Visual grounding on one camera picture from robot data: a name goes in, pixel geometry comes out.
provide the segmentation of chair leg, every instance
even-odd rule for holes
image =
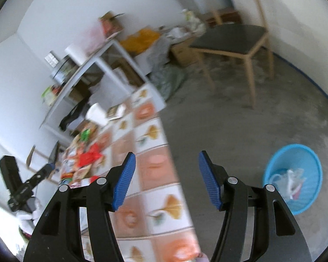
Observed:
[[[274,57],[273,57],[273,52],[272,52],[271,46],[270,46],[270,37],[268,37],[266,39],[266,47],[267,47],[268,56],[269,56],[270,79],[274,79],[275,78]]]
[[[249,84],[251,107],[252,109],[255,109],[256,93],[255,93],[254,72],[253,72],[253,65],[251,63],[251,57],[246,57],[244,59],[244,66],[246,68],[246,74]]]
[[[196,56],[197,56],[198,63],[200,65],[201,69],[203,70],[203,73],[204,73],[205,77],[208,79],[208,83],[210,84],[211,88],[213,90],[215,90],[215,84],[214,84],[214,82],[213,82],[213,80],[210,76],[209,70],[204,65],[202,53],[197,52],[197,51],[195,53],[196,53]]]

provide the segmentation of wooden chair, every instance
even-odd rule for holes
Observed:
[[[255,2],[260,12],[263,26],[222,24],[222,20],[217,11],[212,10],[218,25],[212,29],[207,29],[207,32],[203,36],[198,37],[190,45],[190,47],[196,52],[199,65],[202,67],[203,73],[208,79],[208,82],[213,90],[215,89],[215,84],[209,74],[208,69],[203,63],[203,53],[229,56],[232,63],[234,63],[235,57],[244,60],[244,66],[250,88],[251,106],[253,109],[256,103],[256,93],[251,59],[264,43],[266,43],[266,47],[268,48],[270,78],[274,78],[274,61],[273,54],[270,49],[268,26],[260,0],[255,0]]]

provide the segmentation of blue gripper pad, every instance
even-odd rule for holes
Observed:
[[[199,153],[199,169],[202,173],[211,203],[220,210],[222,206],[220,186],[211,170],[208,159],[205,157],[204,151]]]
[[[112,208],[116,211],[123,204],[126,193],[133,178],[135,167],[136,167],[136,157],[133,153],[129,153],[123,162],[123,172],[120,175],[117,185],[114,188]]]

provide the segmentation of concrete floor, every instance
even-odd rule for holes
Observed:
[[[276,78],[265,79],[266,54],[254,60],[257,106],[249,108],[249,91],[242,64],[209,55],[217,90],[192,65],[188,79],[161,112],[165,133],[182,183],[202,251],[211,257],[221,228],[223,213],[210,203],[198,169],[198,153],[205,149],[213,163],[245,184],[262,186],[270,157],[282,146],[301,143],[319,156],[324,172],[322,190],[315,203],[296,216],[312,259],[328,245],[328,99],[303,75],[275,58]],[[243,260],[252,239],[253,212]]]

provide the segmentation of orange bag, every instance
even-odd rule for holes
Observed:
[[[146,51],[158,38],[160,33],[150,28],[143,28],[137,33],[120,42],[126,51],[141,54]]]

